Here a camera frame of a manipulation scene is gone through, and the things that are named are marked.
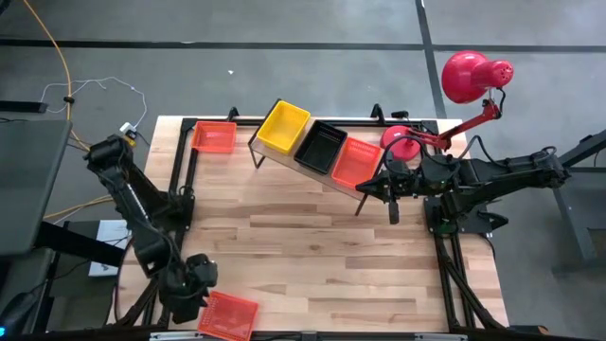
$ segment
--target desk lamp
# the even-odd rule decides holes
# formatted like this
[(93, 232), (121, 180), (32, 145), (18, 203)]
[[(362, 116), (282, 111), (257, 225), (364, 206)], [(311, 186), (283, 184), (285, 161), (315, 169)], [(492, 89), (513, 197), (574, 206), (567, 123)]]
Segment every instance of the desk lamp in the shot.
[[(451, 130), (440, 135), (430, 135), (404, 126), (390, 127), (381, 137), (381, 147), (402, 135), (416, 136), (423, 143), (438, 147), (444, 151), (451, 148), (451, 138), (471, 128), (492, 119), (498, 119), (503, 114), (503, 101), (505, 92), (503, 86), (507, 85), (513, 77), (513, 66), (508, 61), (490, 61), (486, 56), (475, 51), (461, 51), (455, 53), (444, 65), (442, 70), (442, 90), (451, 101), (458, 104), (471, 103), (489, 92), (489, 97), (482, 100), (482, 114), (465, 121)], [(492, 88), (503, 93), (501, 102), (497, 106), (492, 99)], [(404, 139), (397, 142), (391, 151), (396, 159), (408, 161), (420, 151), (418, 142)]]

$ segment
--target black basket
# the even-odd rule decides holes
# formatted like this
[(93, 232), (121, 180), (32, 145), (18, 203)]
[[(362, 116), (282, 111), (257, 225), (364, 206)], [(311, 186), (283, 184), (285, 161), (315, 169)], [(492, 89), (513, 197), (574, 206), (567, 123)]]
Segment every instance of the black basket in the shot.
[(321, 174), (328, 174), (348, 133), (316, 120), (305, 136), (294, 161)]

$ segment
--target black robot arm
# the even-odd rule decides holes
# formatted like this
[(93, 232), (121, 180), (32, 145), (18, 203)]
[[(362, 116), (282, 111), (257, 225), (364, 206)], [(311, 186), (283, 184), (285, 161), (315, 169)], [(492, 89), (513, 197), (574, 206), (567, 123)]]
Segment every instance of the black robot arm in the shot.
[(523, 188), (558, 188), (568, 171), (551, 148), (504, 160), (459, 159), (425, 155), (415, 170), (387, 153), (382, 170), (356, 189), (389, 203), (391, 224), (399, 220), (397, 200), (405, 196), (441, 195), (440, 219), (457, 220), (474, 207)]
[(159, 298), (175, 323), (198, 317), (208, 287), (217, 283), (217, 264), (204, 254), (181, 260), (171, 232), (188, 229), (193, 190), (158, 190), (133, 162), (133, 150), (112, 135), (91, 146), (84, 156), (116, 202), (116, 210), (133, 233), (134, 254), (146, 277), (158, 281)]

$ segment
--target orange basket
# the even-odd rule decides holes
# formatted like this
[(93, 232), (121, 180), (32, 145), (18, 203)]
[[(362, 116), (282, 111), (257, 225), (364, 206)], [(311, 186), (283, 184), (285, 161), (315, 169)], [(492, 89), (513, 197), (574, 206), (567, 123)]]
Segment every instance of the orange basket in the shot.
[(258, 304), (245, 299), (213, 291), (208, 306), (202, 312), (198, 332), (228, 341), (248, 341)]
[(196, 122), (191, 148), (198, 152), (231, 153), (236, 143), (236, 123)]
[(332, 179), (355, 189), (356, 185), (372, 178), (381, 156), (379, 146), (348, 137), (332, 170)]

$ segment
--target wooden tabletop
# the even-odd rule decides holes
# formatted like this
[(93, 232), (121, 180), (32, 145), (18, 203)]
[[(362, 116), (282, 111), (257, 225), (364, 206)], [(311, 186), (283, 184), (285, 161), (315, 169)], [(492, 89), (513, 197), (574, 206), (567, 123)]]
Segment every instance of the wooden tabletop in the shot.
[[(181, 119), (159, 117), (155, 127), (145, 173), (162, 190), (169, 187)], [(443, 132), (460, 120), (437, 122)], [(343, 129), (376, 144), (383, 132)], [(374, 198), (356, 217), (359, 201), (340, 191), (270, 159), (255, 170), (246, 144), (253, 132), (239, 127), (231, 154), (199, 155), (183, 258), (206, 253), (216, 261), (214, 290), (258, 302), (258, 331), (446, 332), (436, 249), (422, 201), (402, 198), (397, 225), (389, 224), (387, 207)], [(449, 152), (458, 155), (465, 146), (465, 136), (458, 135)], [(184, 160), (179, 186), (188, 152)], [(460, 239), (471, 287), (507, 325), (489, 245), (473, 235)], [(121, 314), (147, 282), (131, 251), (119, 279)], [(464, 323), (457, 290), (454, 297)], [(193, 330), (197, 323), (171, 327)]]

